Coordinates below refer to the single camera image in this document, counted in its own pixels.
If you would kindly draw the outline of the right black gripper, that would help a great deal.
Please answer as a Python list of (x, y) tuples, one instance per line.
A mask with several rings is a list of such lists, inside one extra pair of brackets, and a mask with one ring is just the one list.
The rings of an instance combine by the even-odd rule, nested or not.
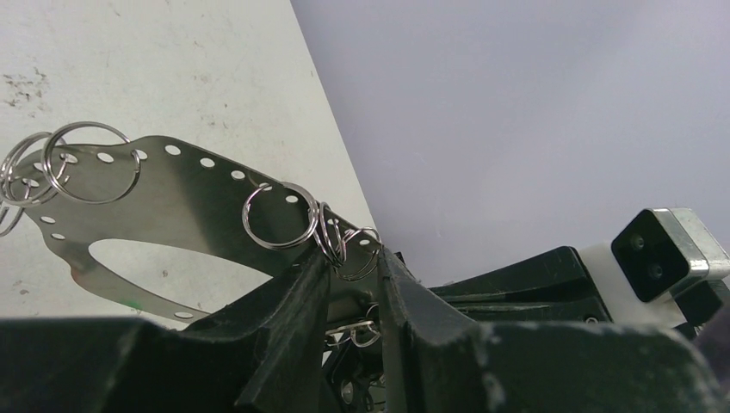
[(612, 321), (588, 268), (570, 246), (430, 290), (480, 322)]

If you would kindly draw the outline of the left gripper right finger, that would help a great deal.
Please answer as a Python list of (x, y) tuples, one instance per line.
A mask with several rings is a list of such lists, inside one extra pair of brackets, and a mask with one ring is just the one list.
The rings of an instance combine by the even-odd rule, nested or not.
[(378, 257), (390, 412), (726, 412), (679, 332), (651, 325), (477, 322)]

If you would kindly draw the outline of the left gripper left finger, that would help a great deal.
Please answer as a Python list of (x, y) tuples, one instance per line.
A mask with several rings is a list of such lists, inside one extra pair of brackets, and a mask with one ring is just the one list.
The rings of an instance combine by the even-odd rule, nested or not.
[(1, 323), (4, 412), (315, 412), (330, 270), (303, 255), (184, 330), (143, 318)]

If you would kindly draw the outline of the metal key holder ring plate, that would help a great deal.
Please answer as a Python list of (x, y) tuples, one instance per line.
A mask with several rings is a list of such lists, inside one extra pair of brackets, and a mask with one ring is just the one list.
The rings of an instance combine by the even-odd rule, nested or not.
[(66, 143), (74, 122), (34, 133), (1, 162), (1, 205), (39, 227), (47, 248), (84, 290), (159, 317), (192, 323), (204, 311), (162, 297), (100, 263), (94, 243), (165, 245), (282, 274), (307, 249), (331, 269), (329, 347), (380, 338), (374, 272), (378, 232), (333, 212), (302, 186), (167, 136), (116, 145)]

